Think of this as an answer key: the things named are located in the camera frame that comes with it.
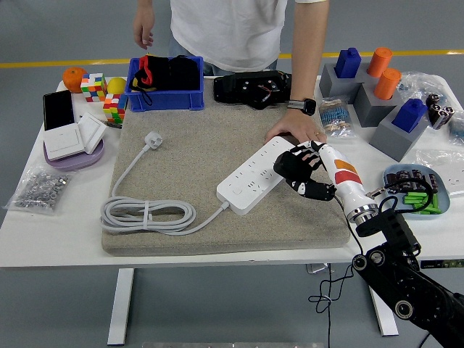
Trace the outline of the person's left hand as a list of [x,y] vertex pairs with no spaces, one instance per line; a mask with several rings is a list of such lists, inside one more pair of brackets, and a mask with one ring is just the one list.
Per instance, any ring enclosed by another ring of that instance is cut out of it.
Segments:
[[306,141],[327,142],[325,133],[318,129],[313,118],[298,109],[287,109],[285,115],[267,132],[265,142],[285,133],[295,137],[299,143]]

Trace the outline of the person's right hand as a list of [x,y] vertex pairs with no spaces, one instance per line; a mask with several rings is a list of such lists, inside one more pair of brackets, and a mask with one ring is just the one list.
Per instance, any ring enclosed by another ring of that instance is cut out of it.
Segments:
[[152,28],[154,27],[154,13],[152,10],[137,11],[133,20],[133,39],[142,49],[148,49],[153,44]]

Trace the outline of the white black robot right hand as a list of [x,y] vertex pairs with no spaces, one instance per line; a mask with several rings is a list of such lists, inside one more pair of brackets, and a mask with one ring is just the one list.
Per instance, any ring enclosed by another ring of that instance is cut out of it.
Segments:
[[[311,179],[312,172],[319,167],[326,170],[330,184]],[[274,170],[305,198],[330,201],[338,195],[344,206],[344,214],[350,221],[374,208],[375,201],[366,196],[354,166],[346,156],[328,144],[304,142],[280,155]]]

